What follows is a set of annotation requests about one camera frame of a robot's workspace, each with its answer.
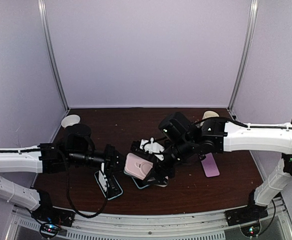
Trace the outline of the pink phone case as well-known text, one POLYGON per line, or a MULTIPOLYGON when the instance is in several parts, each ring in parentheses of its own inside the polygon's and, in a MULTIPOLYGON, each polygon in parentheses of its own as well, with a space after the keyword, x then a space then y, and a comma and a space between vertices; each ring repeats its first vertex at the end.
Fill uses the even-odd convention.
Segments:
POLYGON ((147 161, 133 153, 127 154, 124 173, 137 179, 144 180, 152 168, 152 162, 147 161))

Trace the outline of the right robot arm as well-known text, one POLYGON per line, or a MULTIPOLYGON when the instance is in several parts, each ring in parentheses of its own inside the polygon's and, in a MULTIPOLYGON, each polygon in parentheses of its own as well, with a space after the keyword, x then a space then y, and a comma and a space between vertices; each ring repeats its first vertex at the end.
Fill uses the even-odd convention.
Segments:
POLYGON ((155 160, 151 173, 161 184, 174 177, 178 162, 197 154, 221 154, 236 151, 266 151, 281 153, 281 158, 259 187, 252 191, 249 205, 242 210, 245 220, 252 221, 261 208, 292 181, 292 119, 279 124, 241 123, 227 117, 207 117, 191 122, 180 112, 166 117, 159 130, 170 141, 160 152, 163 160, 155 160))

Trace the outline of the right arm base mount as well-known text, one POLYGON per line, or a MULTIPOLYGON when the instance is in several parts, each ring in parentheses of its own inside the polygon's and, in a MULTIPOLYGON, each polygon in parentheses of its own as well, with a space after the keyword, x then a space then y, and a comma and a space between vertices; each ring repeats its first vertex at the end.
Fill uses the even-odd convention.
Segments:
POLYGON ((253 190, 248 196, 248 204, 225 211, 226 221, 229 227, 240 225, 241 233, 248 238, 256 238, 262 233, 260 220, 268 216, 266 206, 258 206, 254 201, 253 190))

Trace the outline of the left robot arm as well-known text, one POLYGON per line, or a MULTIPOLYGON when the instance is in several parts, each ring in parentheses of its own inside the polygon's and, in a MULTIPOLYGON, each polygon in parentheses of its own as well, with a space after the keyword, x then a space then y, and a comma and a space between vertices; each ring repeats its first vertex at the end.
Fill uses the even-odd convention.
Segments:
MULTIPOLYGON (((96 150, 91 134, 89 126, 76 123, 65 128, 63 138, 57 143, 0 148, 0 174, 69 174, 70 166, 98 168, 98 174, 104 180, 101 188, 109 198, 112 174, 123 170, 125 157, 110 144, 103 151, 96 150)), ((24 188, 1 176, 0 198, 39 214, 47 222, 53 222, 58 216, 47 192, 24 188)))

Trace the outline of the purple phone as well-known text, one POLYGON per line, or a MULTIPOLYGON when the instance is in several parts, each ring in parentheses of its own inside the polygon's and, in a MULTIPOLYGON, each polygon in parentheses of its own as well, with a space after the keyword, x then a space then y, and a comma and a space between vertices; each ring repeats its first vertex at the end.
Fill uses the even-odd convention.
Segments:
POLYGON ((201 165, 207 178, 220 176, 213 154, 206 154, 205 158, 201 161, 201 165))

